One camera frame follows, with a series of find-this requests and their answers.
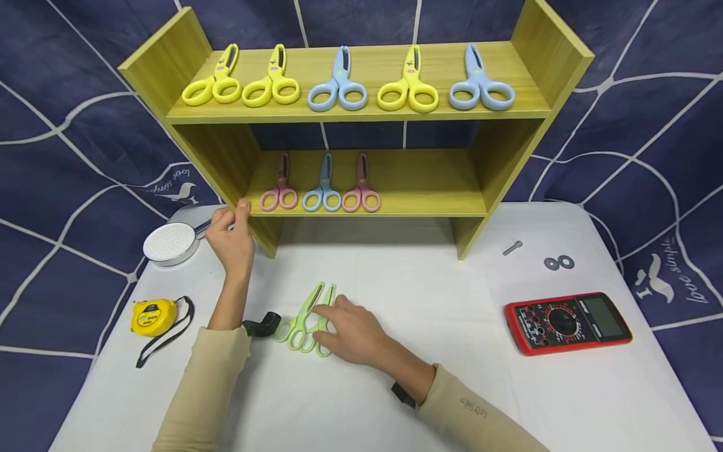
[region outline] green scissors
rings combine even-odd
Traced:
[[[327,305],[331,306],[334,304],[334,300],[336,300],[336,285],[331,284],[329,286],[329,290],[326,291],[326,295],[324,296],[324,301],[321,302],[320,304],[327,304]],[[327,328],[328,323],[329,323],[329,319],[327,319],[326,317],[319,316],[319,321],[317,322],[316,326],[313,327],[312,329],[308,330],[305,333],[304,341],[302,343],[305,344],[307,342],[307,337],[306,337],[307,334],[312,334],[315,331],[327,331],[328,332],[329,331]],[[303,346],[301,347],[301,352],[309,353],[313,349],[316,349],[317,355],[319,355],[322,358],[326,358],[327,356],[329,356],[331,354],[331,351],[328,351],[328,350],[326,353],[321,351],[321,344],[319,344],[318,342],[316,342],[313,339],[311,340],[311,346],[308,349],[305,349]]]
[[[301,305],[299,314],[295,318],[282,322],[278,326],[273,336],[277,342],[288,341],[290,350],[299,350],[304,345],[304,341],[307,339],[307,318],[311,315],[312,307],[314,307],[314,304],[319,299],[323,289],[324,283],[318,283],[304,304]],[[285,330],[286,326],[288,326],[288,331],[286,331],[283,336],[278,336],[277,333]]]

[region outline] multimeter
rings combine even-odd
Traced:
[[[623,317],[602,292],[510,303],[505,316],[517,347],[528,356],[633,340]]]

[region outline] shelf board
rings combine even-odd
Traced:
[[[466,79],[464,50],[467,43],[420,44],[422,53],[421,80],[440,95],[436,110],[420,114],[407,105],[397,111],[384,111],[377,106],[377,92],[388,82],[401,78],[401,66],[409,46],[350,47],[353,81],[367,88],[367,105],[359,111],[346,111],[337,102],[331,110],[315,113],[307,105],[311,88],[331,78],[331,67],[337,47],[287,48],[286,76],[293,77],[301,87],[301,97],[291,105],[282,106],[271,100],[260,108],[250,108],[239,99],[231,104],[211,100],[202,106],[187,106],[179,97],[166,119],[171,124],[278,123],[278,122],[341,122],[341,121],[424,121],[464,119],[533,119],[545,118],[549,106],[535,85],[525,64],[509,41],[477,43],[487,74],[509,83],[515,89],[515,104],[507,111],[490,111],[478,103],[473,109],[459,111],[449,104],[448,93],[454,83]],[[193,80],[213,73],[221,51],[214,51],[198,70]],[[266,75],[271,49],[241,50],[231,76],[242,86]]]
[[[288,185],[299,194],[299,204],[290,210],[277,207],[265,212],[259,207],[263,193],[275,185],[281,152],[262,152],[247,193],[252,216],[370,216],[370,217],[476,217],[487,208],[465,149],[365,150],[369,164],[369,187],[379,192],[382,207],[374,213],[360,209],[327,212],[322,206],[307,212],[304,195],[319,185],[321,162],[327,151],[289,152]],[[335,150],[331,186],[343,196],[356,186],[358,150]]]

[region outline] screw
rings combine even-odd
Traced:
[[[505,251],[503,251],[503,252],[502,252],[502,255],[503,255],[503,256],[506,256],[506,255],[510,254],[512,251],[514,251],[514,250],[516,250],[516,249],[518,249],[518,248],[521,248],[521,247],[522,247],[522,242],[520,242],[520,241],[518,240],[517,242],[515,242],[514,245],[512,245],[511,247],[509,247],[509,248],[507,248]]]

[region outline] navy blue backdrop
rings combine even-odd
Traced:
[[[143,269],[217,195],[114,69],[180,6],[214,48],[507,40],[522,0],[0,4],[0,438],[44,451]],[[587,210],[723,451],[723,4],[551,0],[596,58],[508,200]],[[460,147],[468,122],[254,126],[264,149]]]

